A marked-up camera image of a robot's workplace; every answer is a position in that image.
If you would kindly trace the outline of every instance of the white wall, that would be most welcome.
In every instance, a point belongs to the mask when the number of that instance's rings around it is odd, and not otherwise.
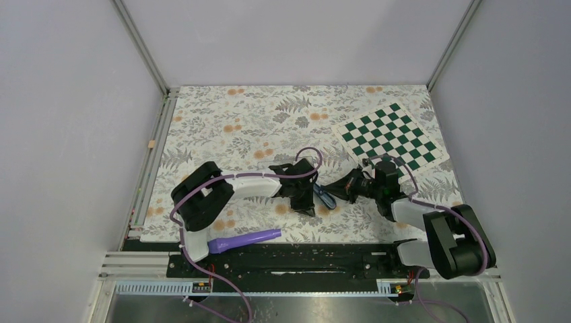
[[[109,1],[2,1],[0,322],[79,322],[159,104]]]
[[[170,86],[427,83],[470,0],[125,0]]]
[[[571,2],[484,1],[433,99],[517,322],[571,316]]]

